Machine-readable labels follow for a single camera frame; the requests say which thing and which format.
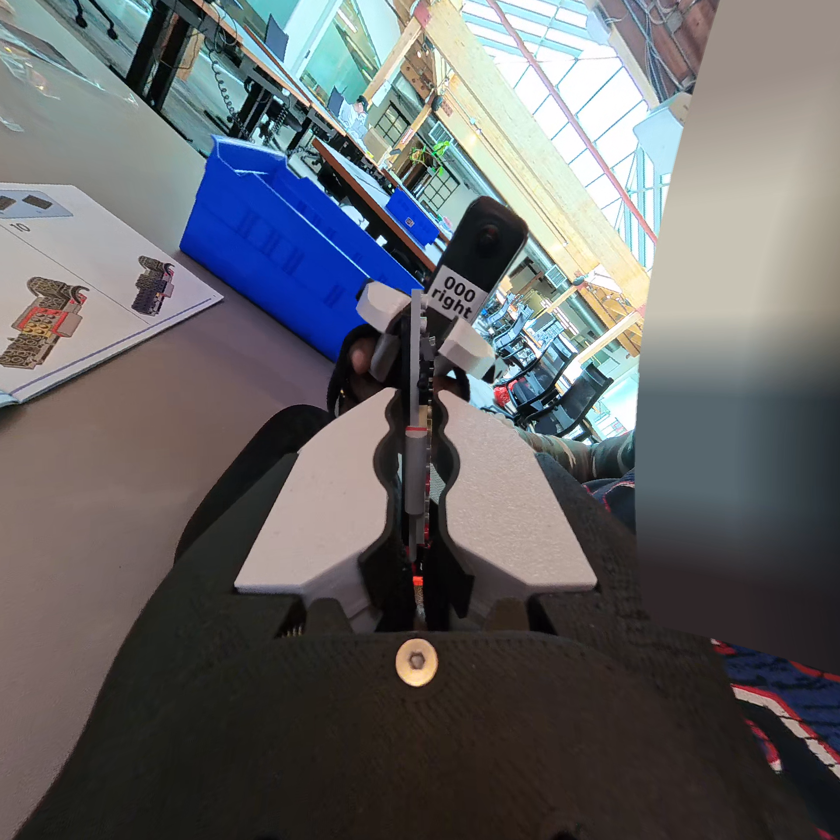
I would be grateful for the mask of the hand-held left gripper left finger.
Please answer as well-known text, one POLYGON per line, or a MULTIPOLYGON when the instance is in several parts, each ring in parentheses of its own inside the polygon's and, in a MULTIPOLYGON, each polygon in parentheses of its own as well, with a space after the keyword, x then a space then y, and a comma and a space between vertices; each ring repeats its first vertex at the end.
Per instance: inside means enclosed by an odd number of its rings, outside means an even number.
POLYGON ((239 594, 339 602, 373 632, 404 557, 397 513, 394 415, 386 387, 304 444, 234 582, 239 594))

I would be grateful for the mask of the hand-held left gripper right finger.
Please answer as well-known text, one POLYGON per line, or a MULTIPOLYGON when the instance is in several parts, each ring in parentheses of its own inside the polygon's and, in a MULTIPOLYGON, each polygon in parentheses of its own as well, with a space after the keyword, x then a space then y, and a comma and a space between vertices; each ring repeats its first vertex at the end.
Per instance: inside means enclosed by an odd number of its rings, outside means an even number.
POLYGON ((425 548, 428 623, 485 617, 499 600, 585 593, 596 573, 537 453, 451 392, 434 408, 432 503, 425 548))

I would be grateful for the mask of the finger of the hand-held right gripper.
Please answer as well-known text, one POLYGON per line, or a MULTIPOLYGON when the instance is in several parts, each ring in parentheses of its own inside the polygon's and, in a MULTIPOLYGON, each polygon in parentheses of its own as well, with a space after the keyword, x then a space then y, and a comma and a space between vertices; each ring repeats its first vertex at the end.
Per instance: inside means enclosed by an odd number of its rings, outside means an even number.
POLYGON ((388 379, 397 355, 401 351, 401 323, 408 318, 408 325, 417 332, 422 345, 427 332, 425 295, 422 288, 415 288, 408 296, 377 280, 369 281, 363 288, 356 310, 362 319, 379 333, 369 368, 370 375, 378 382, 388 379))
POLYGON ((466 320, 453 320, 436 340, 434 377, 456 369, 482 379, 495 368, 496 353, 466 320))

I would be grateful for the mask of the grey red lego model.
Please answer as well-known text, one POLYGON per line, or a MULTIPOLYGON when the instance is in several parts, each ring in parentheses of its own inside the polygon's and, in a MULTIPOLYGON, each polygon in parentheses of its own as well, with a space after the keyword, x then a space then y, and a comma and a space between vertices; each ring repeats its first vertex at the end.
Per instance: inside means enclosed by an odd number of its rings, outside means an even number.
POLYGON ((421 290, 412 294, 404 325, 402 535, 416 602, 420 602, 429 541, 435 357, 435 340, 427 327, 426 298, 421 290))

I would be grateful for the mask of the small blue plastic bin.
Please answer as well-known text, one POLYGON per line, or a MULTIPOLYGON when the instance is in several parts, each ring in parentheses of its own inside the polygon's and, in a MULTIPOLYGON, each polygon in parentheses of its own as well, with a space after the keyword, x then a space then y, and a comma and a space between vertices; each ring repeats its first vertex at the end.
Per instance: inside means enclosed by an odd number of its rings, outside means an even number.
POLYGON ((436 222, 401 187, 395 188, 385 210, 420 246, 433 244, 440 235, 436 222))

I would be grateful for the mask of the large blue plastic bin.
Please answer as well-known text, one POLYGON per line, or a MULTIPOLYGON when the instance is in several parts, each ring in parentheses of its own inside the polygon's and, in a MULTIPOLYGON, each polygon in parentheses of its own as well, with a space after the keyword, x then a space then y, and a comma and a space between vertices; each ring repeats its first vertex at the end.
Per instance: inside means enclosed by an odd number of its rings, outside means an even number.
POLYGON ((214 135, 181 252, 336 361, 368 280, 419 282, 284 154, 214 135))

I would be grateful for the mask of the lego instruction booklet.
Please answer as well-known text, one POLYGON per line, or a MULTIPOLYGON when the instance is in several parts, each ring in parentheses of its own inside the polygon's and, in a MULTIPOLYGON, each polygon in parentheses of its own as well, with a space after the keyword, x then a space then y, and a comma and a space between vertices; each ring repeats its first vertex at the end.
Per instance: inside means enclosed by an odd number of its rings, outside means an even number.
POLYGON ((72 185, 1 187, 1 406, 16 406, 224 297, 72 185))

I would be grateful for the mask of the person's right hand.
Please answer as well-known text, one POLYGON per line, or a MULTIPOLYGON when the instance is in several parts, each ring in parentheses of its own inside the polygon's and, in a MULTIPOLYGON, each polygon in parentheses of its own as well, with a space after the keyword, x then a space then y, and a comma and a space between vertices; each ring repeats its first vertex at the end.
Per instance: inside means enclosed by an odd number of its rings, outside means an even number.
POLYGON ((348 349, 342 385, 343 410, 365 402, 382 390, 383 384, 371 374, 371 363, 379 338, 379 333, 362 335, 348 349))

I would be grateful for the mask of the black office chair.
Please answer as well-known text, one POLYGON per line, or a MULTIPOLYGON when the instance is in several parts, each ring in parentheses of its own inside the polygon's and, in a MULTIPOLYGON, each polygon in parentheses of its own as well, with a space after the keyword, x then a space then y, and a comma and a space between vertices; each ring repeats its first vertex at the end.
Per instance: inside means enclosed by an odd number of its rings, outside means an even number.
POLYGON ((545 393, 522 403, 512 422, 521 431, 562 437, 584 423, 588 412, 613 384, 612 377, 588 364, 564 393, 551 385, 545 393))

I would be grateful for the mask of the long work desk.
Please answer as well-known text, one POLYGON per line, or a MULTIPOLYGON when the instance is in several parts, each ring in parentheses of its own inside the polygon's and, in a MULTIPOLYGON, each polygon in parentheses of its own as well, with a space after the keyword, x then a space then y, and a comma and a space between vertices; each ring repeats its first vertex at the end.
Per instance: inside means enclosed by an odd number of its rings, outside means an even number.
POLYGON ((396 193, 387 192, 368 172, 321 140, 313 140, 311 146, 321 156, 322 171, 331 173, 336 185, 341 184, 339 200, 349 203, 366 221, 365 232, 404 267, 424 275, 431 273, 443 251, 434 243, 422 245, 413 229, 392 213, 387 205, 396 193))
POLYGON ((209 60, 226 115, 210 120, 236 140, 259 138, 279 148, 278 132, 292 131, 294 154, 313 126, 312 101, 286 70, 278 49, 237 21, 234 2, 151 2, 150 15, 122 78, 158 115, 163 115, 175 78, 187 70, 188 48, 199 40, 209 60))

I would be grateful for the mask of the clear plastic bag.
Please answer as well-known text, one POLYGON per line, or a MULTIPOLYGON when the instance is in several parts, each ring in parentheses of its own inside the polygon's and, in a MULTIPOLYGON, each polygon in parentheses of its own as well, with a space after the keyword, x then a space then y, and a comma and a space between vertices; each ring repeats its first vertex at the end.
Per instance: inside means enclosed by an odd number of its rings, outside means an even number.
POLYGON ((2 141, 60 130, 104 133, 136 123, 144 109, 84 42, 2 19, 2 141))

